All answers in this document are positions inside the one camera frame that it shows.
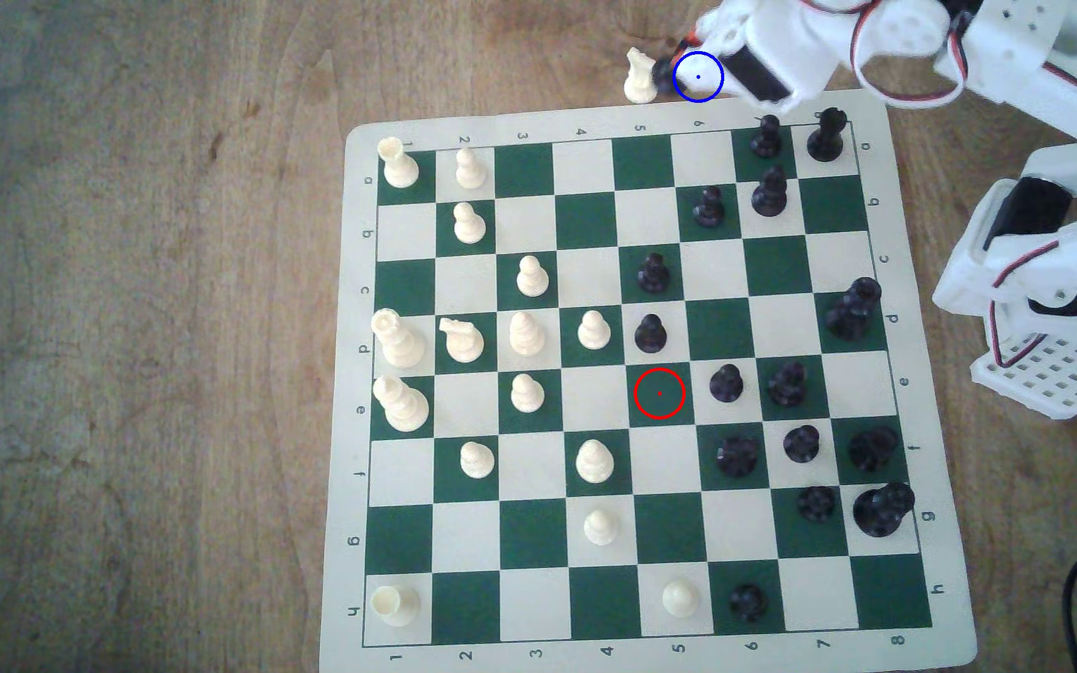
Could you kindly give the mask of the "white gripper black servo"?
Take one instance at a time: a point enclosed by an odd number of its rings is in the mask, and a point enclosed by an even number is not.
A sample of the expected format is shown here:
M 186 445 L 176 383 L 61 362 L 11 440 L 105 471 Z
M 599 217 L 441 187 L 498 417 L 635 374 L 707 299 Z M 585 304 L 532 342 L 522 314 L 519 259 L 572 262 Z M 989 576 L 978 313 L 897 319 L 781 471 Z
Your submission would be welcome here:
M 861 1 L 728 1 L 701 14 L 679 57 L 686 100 L 735 96 L 770 113 L 814 98 L 847 62 Z

